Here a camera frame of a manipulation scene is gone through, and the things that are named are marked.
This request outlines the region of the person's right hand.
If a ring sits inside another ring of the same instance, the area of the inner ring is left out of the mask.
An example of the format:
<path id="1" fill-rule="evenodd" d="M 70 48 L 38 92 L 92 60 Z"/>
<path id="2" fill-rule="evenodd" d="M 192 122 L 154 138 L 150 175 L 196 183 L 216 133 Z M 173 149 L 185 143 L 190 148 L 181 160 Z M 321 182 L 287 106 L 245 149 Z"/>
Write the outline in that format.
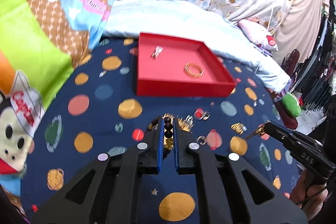
<path id="1" fill-rule="evenodd" d="M 306 189 L 306 181 L 307 169 L 300 174 L 289 199 L 299 208 L 302 208 L 302 204 L 299 204 L 299 202 L 307 197 L 311 197 L 309 200 L 310 205 L 306 210 L 306 215 L 308 220 L 312 220 L 321 211 L 323 203 L 325 202 L 329 192 L 324 185 L 312 185 L 309 189 Z"/>

